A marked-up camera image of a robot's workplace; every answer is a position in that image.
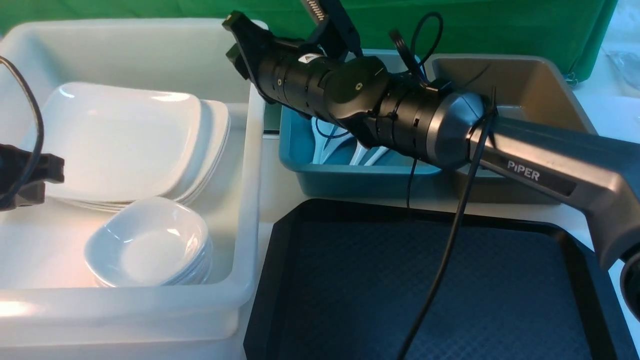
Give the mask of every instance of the textured tray surface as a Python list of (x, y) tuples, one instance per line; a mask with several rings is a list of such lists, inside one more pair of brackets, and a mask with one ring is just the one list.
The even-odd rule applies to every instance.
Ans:
[[(282, 317), (273, 322), (282, 326), (270, 340), (277, 356), (267, 358), (394, 359), (450, 224), (300, 220), (292, 228)], [(610, 280), (584, 254), (619, 358), (637, 359)], [(559, 240), (463, 227), (407, 359), (591, 359)]]

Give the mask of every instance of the black serving tray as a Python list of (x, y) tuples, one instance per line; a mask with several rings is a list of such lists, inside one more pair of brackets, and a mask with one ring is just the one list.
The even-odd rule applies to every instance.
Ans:
[[(277, 222), (247, 360), (395, 359), (452, 214), (309, 200)], [(407, 359), (638, 359), (594, 254), (555, 225), (465, 215)]]

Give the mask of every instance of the white plastic bin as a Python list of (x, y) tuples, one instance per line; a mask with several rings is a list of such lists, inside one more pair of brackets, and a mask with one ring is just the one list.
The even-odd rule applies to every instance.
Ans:
[[(0, 347), (221, 340), (235, 332), (238, 308), (256, 285), (264, 101), (227, 60), (234, 39), (221, 23), (35, 22), (0, 43), (40, 104), (63, 83), (87, 81), (187, 92), (224, 101), (232, 112), (221, 162), (191, 205), (226, 249), (213, 283), (92, 288), (83, 247), (110, 214), (52, 199), (0, 213)], [(0, 69), (0, 143), (18, 144), (32, 121), (18, 84)]]

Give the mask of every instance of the white label sticker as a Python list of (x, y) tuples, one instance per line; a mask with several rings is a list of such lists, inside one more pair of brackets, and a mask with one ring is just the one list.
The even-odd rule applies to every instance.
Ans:
[(311, 60), (322, 58), (322, 57), (323, 56), (320, 54), (304, 54), (303, 56), (300, 56), (300, 59), (298, 59), (298, 61), (300, 61), (301, 63), (308, 64), (311, 62)]

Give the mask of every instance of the green backdrop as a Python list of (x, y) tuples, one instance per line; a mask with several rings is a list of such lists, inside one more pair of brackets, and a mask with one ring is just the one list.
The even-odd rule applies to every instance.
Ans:
[[(528, 54), (548, 58), (579, 81), (591, 74), (617, 0), (343, 0), (363, 47), (390, 49), (388, 31), (410, 39), (416, 22), (440, 12), (439, 53)], [(277, 35), (306, 37), (314, 27), (299, 0), (0, 0), (0, 33), (34, 20), (225, 17), (241, 10)], [(424, 26), (417, 48), (431, 45)]]

